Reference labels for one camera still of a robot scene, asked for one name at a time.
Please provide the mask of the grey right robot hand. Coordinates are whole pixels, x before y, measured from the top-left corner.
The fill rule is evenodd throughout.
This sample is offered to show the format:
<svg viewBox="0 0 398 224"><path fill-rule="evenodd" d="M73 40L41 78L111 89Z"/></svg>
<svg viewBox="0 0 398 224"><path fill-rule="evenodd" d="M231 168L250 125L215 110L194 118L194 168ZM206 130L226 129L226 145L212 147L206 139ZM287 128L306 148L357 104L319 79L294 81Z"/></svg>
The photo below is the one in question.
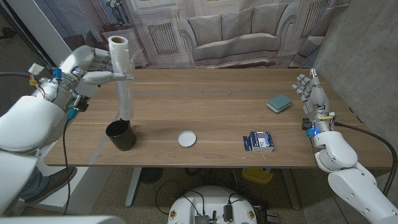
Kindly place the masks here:
<svg viewBox="0 0 398 224"><path fill-rule="evenodd" d="M331 109L329 99L321 86L319 76L314 68L310 69L310 77L300 74L297 84L292 88L297 92L307 115L317 133L331 131Z"/></svg>

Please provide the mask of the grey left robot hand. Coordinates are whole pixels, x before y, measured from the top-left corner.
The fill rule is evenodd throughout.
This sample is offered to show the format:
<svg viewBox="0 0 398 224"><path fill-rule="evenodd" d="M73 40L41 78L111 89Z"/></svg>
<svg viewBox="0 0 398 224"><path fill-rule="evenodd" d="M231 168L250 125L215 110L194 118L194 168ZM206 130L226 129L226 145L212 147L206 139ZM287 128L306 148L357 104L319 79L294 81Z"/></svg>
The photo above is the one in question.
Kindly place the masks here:
<svg viewBox="0 0 398 224"><path fill-rule="evenodd" d="M87 97L92 97L102 84L134 79L127 49L106 51L83 45L61 63L60 69L61 84Z"/></svg>

